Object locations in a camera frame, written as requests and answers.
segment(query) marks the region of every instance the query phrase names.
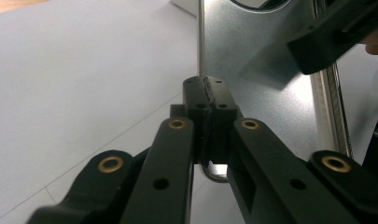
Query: screw hole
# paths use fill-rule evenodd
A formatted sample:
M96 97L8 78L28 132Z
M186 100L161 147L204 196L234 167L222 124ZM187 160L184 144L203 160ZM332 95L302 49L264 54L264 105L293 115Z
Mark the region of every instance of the screw hole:
M332 166L335 166L335 167L338 167L338 168L343 168L343 163L340 162L340 161L336 161L336 160L329 160L329 163L332 165Z
M198 105L196 105L198 108L200 108L200 109L204 109L204 108L206 108L206 106L205 105L203 105L203 104L198 104Z
M123 164L123 159L118 156L110 156L107 158L104 158L99 162L98 164L98 170L102 173L109 174L117 171L119 168L121 168Z
M305 186L304 182L302 182L299 179L291 179L290 180L290 186L295 188L295 189L306 189L307 187Z
M176 120L169 122L169 127L173 128L173 129L182 129L182 128L186 127L186 122L183 121L183 120L176 119Z
M165 178L156 179L153 182L153 187L155 189L167 189L169 187L169 181Z
M322 163L330 170L339 173L348 173L351 170L351 166L348 164L348 162L335 156L323 157Z
M244 120L242 121L242 126L246 129L255 130L259 125L254 120Z

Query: brass insert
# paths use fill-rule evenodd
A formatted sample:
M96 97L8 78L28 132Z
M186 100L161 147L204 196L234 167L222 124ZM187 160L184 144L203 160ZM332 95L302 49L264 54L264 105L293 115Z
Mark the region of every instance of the brass insert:
M169 127L172 129L182 129L186 127L186 122L184 120L175 119L169 122Z
M113 165L106 165L107 162L114 161ZM107 158L104 158L99 162L98 164L98 170L105 174L110 174L115 171L117 171L119 168L121 168L122 164L124 163L123 159L118 156L109 156Z
M256 130L259 127L259 124L257 122L250 119L242 121L241 124L244 128L250 129L250 130Z
M325 156L322 158L322 163L335 172L348 173L351 170L348 162L335 156Z

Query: white table surface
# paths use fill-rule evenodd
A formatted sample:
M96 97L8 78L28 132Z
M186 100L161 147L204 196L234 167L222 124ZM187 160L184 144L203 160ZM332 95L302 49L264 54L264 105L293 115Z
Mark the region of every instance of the white table surface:
M197 74L196 27L167 0L53 0L0 14L0 224L60 202L93 155L151 145ZM339 68L362 161L378 117L378 56L358 46ZM191 223L243 223L230 186L197 172Z

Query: reflective metal surface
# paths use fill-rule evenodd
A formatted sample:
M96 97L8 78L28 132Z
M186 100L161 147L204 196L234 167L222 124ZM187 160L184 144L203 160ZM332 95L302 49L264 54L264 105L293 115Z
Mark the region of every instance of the reflective metal surface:
M265 122L304 160L320 149L350 155L336 67L305 76L286 47L320 3L288 1L266 11L200 3L200 76L223 79L244 116Z
M227 165L217 164L214 165L211 161L208 164L208 167L200 165L200 171L208 179L217 182L217 183L228 183L227 178Z
M275 7L279 7L288 0L232 0L234 3L238 4L240 7L245 7L248 9L259 10L269 10Z

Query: stainless steel panel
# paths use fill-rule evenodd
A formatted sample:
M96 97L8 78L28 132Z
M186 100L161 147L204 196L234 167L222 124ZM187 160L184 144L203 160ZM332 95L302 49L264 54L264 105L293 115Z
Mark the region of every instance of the stainless steel panel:
M227 82L244 116L260 119L300 158L330 149L349 155L336 67L303 75L286 41L323 8L287 1L268 11L202 0L199 73Z

